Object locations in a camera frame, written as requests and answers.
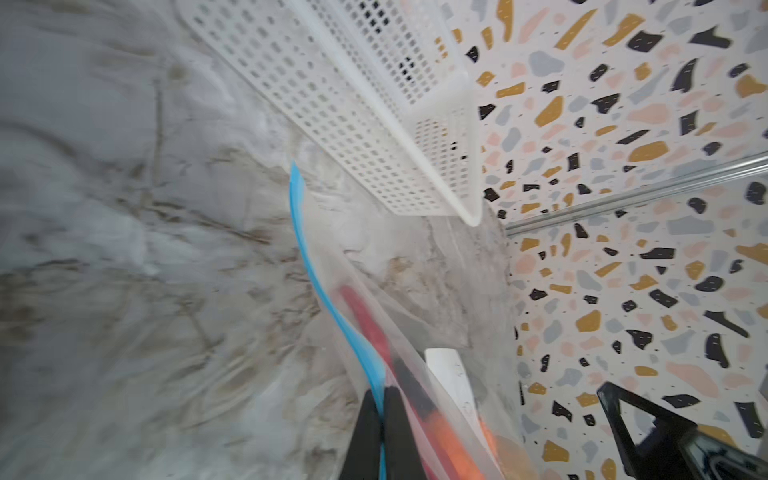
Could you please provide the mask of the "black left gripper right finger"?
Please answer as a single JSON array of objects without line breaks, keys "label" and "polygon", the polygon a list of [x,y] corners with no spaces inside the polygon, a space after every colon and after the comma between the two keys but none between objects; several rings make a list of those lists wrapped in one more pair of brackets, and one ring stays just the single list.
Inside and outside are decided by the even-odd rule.
[{"label": "black left gripper right finger", "polygon": [[383,443],[387,480],[427,480],[400,390],[384,390]]}]

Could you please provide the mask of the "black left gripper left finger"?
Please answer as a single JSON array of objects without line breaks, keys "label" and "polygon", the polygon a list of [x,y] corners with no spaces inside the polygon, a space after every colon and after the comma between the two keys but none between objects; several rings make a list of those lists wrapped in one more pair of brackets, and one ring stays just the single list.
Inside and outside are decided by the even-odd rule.
[{"label": "black left gripper left finger", "polygon": [[368,390],[362,400],[339,480],[383,478],[383,426],[374,395]]}]

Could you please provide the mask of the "clear zip top bag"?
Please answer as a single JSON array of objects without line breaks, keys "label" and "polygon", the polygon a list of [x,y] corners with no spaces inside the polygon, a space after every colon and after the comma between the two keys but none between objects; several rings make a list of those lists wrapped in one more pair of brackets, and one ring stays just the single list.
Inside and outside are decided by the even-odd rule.
[{"label": "clear zip top bag", "polygon": [[[518,385],[513,357],[490,330],[477,341],[453,340],[436,325],[409,313],[358,272],[342,254],[310,196],[298,168],[290,173],[290,211],[299,252],[316,297],[329,316],[332,344],[361,395],[369,380],[383,373],[371,363],[375,353],[339,289],[350,285],[363,296],[374,319],[460,438],[485,479],[534,479],[537,471],[524,446],[512,396]],[[423,459],[434,479],[450,479],[427,426],[413,427]]]}]

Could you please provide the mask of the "white plastic basket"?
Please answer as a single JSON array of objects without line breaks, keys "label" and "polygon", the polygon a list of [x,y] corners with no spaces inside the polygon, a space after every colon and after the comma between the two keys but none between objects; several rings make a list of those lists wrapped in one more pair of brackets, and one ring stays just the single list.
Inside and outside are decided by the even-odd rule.
[{"label": "white plastic basket", "polygon": [[478,107],[435,2],[199,0],[178,11],[392,213],[479,224]]}]

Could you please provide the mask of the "orange toy fruit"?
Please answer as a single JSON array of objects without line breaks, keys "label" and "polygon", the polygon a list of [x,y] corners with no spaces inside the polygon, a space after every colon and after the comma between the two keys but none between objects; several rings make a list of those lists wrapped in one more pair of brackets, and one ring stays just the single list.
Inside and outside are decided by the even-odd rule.
[{"label": "orange toy fruit", "polygon": [[437,412],[426,420],[429,439],[450,479],[482,480],[486,475],[477,467],[472,456],[445,417]]}]

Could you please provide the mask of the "red toy chili pepper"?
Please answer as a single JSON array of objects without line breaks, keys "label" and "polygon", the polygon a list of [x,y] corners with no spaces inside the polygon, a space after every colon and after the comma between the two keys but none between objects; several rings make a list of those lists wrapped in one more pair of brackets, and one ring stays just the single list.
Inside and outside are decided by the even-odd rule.
[{"label": "red toy chili pepper", "polygon": [[[339,289],[339,294],[360,327],[360,332],[363,338],[366,339],[375,352],[371,357],[371,363],[383,367],[382,374],[376,374],[369,380],[369,390],[371,390],[374,395],[382,426],[384,418],[384,390],[386,387],[394,386],[398,388],[402,394],[412,432],[414,426],[420,428],[426,427],[427,417],[431,413],[437,412],[434,401],[428,396],[421,382],[417,380],[401,356],[395,353],[391,346],[391,342],[387,338],[382,327],[374,319],[374,315],[371,313],[363,296],[350,285],[342,286]],[[418,445],[417,448],[427,479],[434,479],[436,477],[434,470],[424,461]],[[384,443],[382,459],[384,460],[382,479],[386,479]]]}]

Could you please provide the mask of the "aluminium right corner post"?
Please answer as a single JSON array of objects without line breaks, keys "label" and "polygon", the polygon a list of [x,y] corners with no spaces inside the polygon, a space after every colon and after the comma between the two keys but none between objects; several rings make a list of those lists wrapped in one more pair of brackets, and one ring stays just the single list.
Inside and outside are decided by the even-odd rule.
[{"label": "aluminium right corner post", "polygon": [[659,199],[706,189],[737,179],[767,173],[767,153],[744,157],[719,166],[701,169],[663,182],[642,186],[624,193],[601,197],[574,207],[515,222],[505,227],[508,238],[525,233],[582,220],[616,210],[644,205]]}]

